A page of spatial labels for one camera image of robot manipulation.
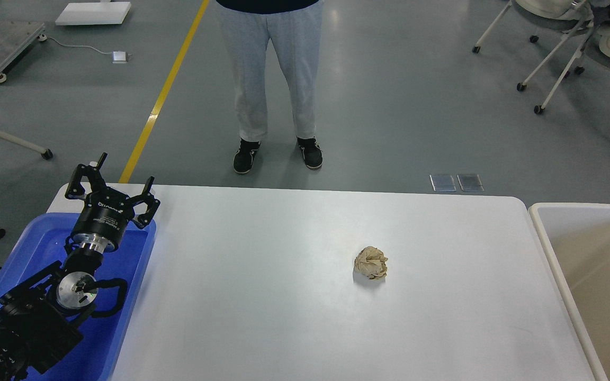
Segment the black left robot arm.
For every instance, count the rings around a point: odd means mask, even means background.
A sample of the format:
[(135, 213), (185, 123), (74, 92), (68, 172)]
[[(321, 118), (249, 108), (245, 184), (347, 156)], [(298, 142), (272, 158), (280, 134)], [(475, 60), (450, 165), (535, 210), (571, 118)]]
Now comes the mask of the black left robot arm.
[(97, 279), (105, 253), (116, 251), (134, 223), (145, 229), (160, 201), (152, 194), (154, 177), (130, 196), (107, 185), (100, 169), (78, 164), (65, 197), (83, 202), (66, 237), (64, 262), (53, 262), (0, 297), (0, 380), (22, 380), (29, 367), (46, 373), (83, 340), (80, 326), (90, 318), (110, 318), (128, 299), (129, 282)]

